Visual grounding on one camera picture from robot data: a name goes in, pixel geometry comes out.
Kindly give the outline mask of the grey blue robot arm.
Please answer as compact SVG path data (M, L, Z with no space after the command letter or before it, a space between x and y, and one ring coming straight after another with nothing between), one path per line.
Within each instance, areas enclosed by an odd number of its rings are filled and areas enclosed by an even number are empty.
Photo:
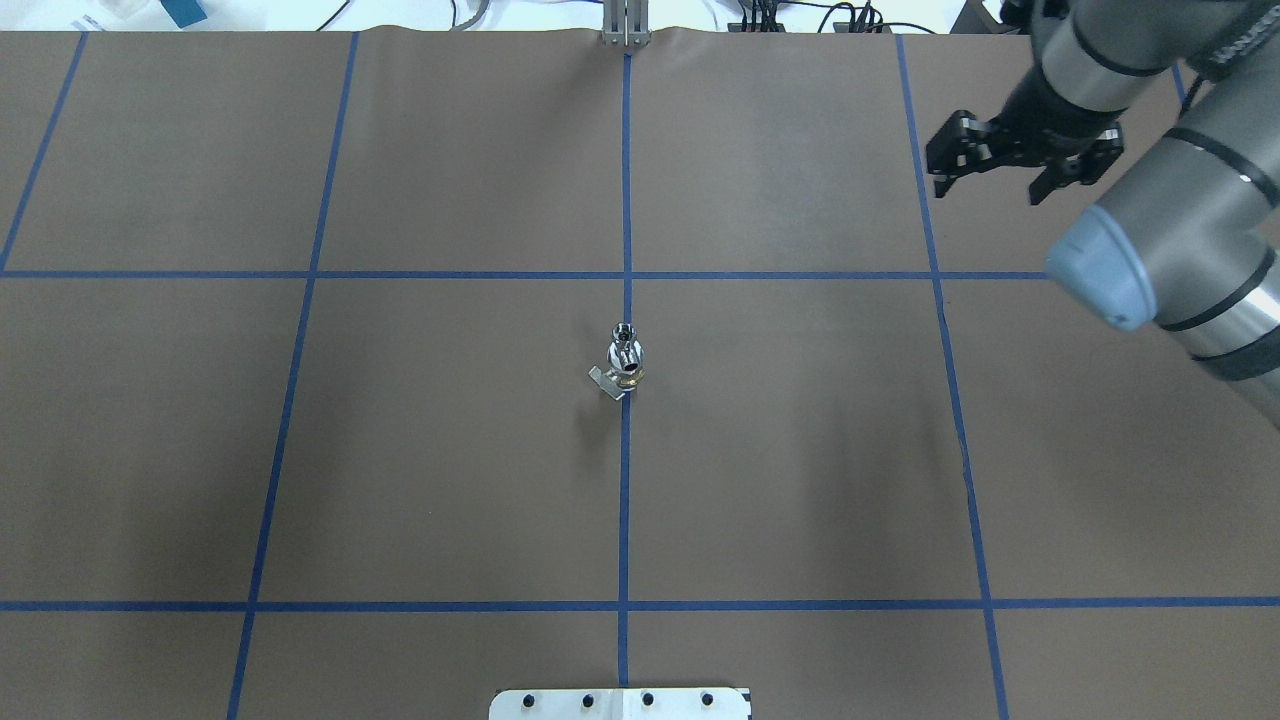
M1038 170L1028 200L1093 184L1123 114L1185 64L1210 85L1052 246L1046 272L1120 331L1156 324L1207 375L1277 420L1275 1L1011 1L1033 63L1001 110L954 111L925 145L943 197L963 177Z

